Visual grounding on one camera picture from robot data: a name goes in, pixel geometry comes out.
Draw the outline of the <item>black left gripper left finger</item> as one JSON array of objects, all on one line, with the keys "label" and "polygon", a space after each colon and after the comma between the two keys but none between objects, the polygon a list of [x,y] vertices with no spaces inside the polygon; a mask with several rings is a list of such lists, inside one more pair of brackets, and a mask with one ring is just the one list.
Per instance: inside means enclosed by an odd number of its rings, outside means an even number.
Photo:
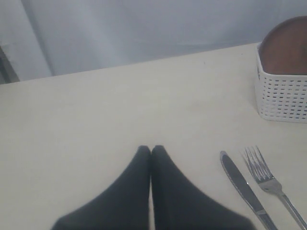
[{"label": "black left gripper left finger", "polygon": [[123,173],[103,193],[59,218],[54,230],[149,229],[151,152],[139,146]]}]

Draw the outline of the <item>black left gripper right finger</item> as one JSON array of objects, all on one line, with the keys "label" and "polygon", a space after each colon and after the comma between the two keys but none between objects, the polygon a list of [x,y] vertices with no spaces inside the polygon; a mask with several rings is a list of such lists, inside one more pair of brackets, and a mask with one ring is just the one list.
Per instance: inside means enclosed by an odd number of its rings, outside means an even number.
[{"label": "black left gripper right finger", "polygon": [[251,221],[197,188],[164,146],[151,154],[154,224],[157,230],[249,230]]}]

